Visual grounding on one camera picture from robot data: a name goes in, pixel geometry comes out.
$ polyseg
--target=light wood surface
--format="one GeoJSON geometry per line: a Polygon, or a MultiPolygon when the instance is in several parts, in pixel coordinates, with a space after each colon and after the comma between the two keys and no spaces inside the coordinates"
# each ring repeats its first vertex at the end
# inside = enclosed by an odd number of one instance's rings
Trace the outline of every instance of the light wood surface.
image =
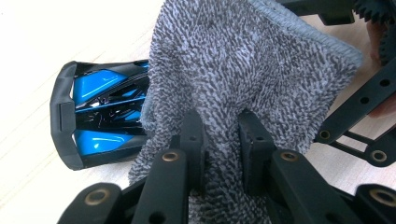
{"type": "MultiPolygon", "coordinates": [[[[112,63],[146,59],[163,0],[49,1],[0,3],[0,223],[55,223],[83,189],[97,182],[128,186],[131,162],[71,171],[50,137],[50,95],[54,80],[70,61],[112,63]]],[[[367,57],[363,21],[324,27],[330,35],[361,49],[364,64],[332,110],[361,86],[378,65],[367,57]]],[[[378,136],[396,118],[365,119],[358,133],[378,136]]],[[[396,164],[374,168],[330,147],[313,145],[307,157],[337,188],[353,193],[361,183],[396,189],[396,164]]]]}

